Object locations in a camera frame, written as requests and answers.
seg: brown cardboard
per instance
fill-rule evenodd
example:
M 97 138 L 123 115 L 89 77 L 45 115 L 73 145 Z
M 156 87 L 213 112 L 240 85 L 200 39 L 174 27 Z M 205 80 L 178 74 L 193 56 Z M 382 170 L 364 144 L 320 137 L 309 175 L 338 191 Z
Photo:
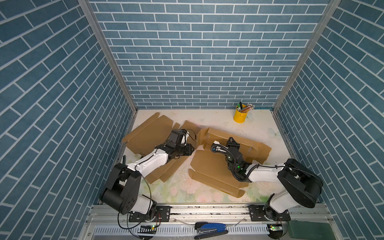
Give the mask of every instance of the brown cardboard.
M 180 124 L 176 123 L 173 125 L 173 121 L 167 116 L 160 116 L 160 113 L 155 113 L 140 126 L 132 130 L 127 134 L 122 142 L 126 142 L 128 147 L 133 153 L 141 154 L 142 156 L 151 153 L 155 146 L 164 143 L 172 129 L 179 129 Z M 196 134 L 199 132 L 199 128 L 191 122 L 185 121 L 181 129 L 190 128 L 195 131 Z M 194 134 L 189 131 L 192 137 L 195 139 Z M 192 140 L 191 137 L 187 139 L 187 143 L 191 143 L 196 148 L 196 140 Z M 153 183 L 158 179 L 163 182 L 167 181 L 183 164 L 188 156 L 182 156 L 179 159 L 173 159 L 167 164 L 158 167 L 146 176 L 146 180 L 149 183 Z
M 197 135 L 197 144 L 203 145 L 205 150 L 210 151 L 210 147 L 214 141 L 218 141 L 225 146 L 229 137 L 233 137 L 234 140 L 240 144 L 239 151 L 243 154 L 245 161 L 252 163 L 252 160 L 256 160 L 260 164 L 263 164 L 268 158 L 271 148 L 264 143 L 236 136 L 211 127 L 200 130 Z
M 247 182 L 239 182 L 232 176 L 223 154 L 197 150 L 191 161 L 191 167 L 194 171 L 190 169 L 188 174 L 193 180 L 234 197 L 242 197 L 245 191 L 240 188 L 248 186 Z
M 159 115 L 160 113 L 155 113 L 122 139 L 133 153 L 146 156 L 155 146 L 167 140 L 173 129 L 173 121 L 165 115 Z
M 190 137 L 187 139 L 187 143 L 190 143 L 195 149 L 197 149 L 198 145 L 196 145 L 196 139 L 197 139 L 197 134 L 200 131 L 200 128 L 189 121 L 185 121 L 184 124 L 180 127 L 180 129 L 188 129 L 187 131 L 190 133 Z M 173 175 L 173 173 L 175 173 L 179 169 L 179 167 L 184 163 L 184 161 L 188 157 L 189 156 L 181 156 L 178 159 L 171 160 L 170 162 L 173 161 L 174 163 L 171 166 L 169 166 L 168 171 L 164 172 L 164 174 L 160 177 L 160 180 L 163 182 L 166 182 Z
M 268 158 L 271 148 L 261 142 L 249 140 L 214 128 L 204 128 L 197 135 L 197 145 L 203 145 L 204 150 L 196 151 L 191 161 L 191 167 L 194 170 L 190 169 L 188 174 L 198 182 L 239 198 L 245 193 L 240 188 L 247 187 L 248 183 L 239 182 L 232 176 L 223 154 L 210 151 L 214 141 L 226 145 L 229 137 L 233 137 L 240 144 L 240 152 L 247 162 L 256 160 L 263 164 Z

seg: stapler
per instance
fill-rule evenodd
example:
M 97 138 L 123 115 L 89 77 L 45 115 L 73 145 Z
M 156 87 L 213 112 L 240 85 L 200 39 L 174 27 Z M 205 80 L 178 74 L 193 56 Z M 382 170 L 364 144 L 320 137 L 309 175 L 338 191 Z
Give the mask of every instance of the stapler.
M 195 230 L 197 230 L 197 235 L 194 238 L 195 240 L 228 233 L 228 230 L 226 230 L 226 226 L 223 223 L 197 222 L 195 224 Z

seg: green mat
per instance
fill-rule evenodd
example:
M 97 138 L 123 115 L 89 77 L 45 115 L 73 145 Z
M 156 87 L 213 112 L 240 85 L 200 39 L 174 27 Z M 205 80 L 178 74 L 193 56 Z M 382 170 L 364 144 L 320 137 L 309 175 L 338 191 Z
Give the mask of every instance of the green mat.
M 291 238 L 306 240 L 336 240 L 328 223 L 289 221 L 288 233 Z

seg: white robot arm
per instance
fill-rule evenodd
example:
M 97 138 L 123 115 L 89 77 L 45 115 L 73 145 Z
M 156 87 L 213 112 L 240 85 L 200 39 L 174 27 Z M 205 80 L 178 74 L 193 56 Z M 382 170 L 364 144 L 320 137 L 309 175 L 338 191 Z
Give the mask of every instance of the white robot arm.
M 276 182 L 285 187 L 283 191 L 269 197 L 264 206 L 267 218 L 277 220 L 279 214 L 298 205 L 308 208 L 315 206 L 323 187 L 323 181 L 316 174 L 294 159 L 278 165 L 247 163 L 239 148 L 240 145 L 230 137 L 226 146 L 215 141 L 211 151 L 225 154 L 228 169 L 238 181 Z
M 187 143 L 188 137 L 189 132 L 186 129 L 174 129 L 167 140 L 156 146 L 147 156 L 128 165 L 116 164 L 99 199 L 121 214 L 140 212 L 152 219 L 157 203 L 146 196 L 139 196 L 141 177 L 146 177 L 177 156 L 190 156 L 195 149 Z

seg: blue brick wall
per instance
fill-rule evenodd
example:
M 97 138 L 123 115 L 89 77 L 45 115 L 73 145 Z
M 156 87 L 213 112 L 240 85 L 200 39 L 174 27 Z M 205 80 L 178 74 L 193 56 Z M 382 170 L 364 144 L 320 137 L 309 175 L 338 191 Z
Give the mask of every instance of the blue brick wall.
M 98 0 L 139 108 L 271 108 L 329 0 Z
M 76 0 L 0 1 L 0 239 L 72 239 L 132 111 Z
M 383 239 L 383 12 L 342 0 L 278 110 L 344 239 Z

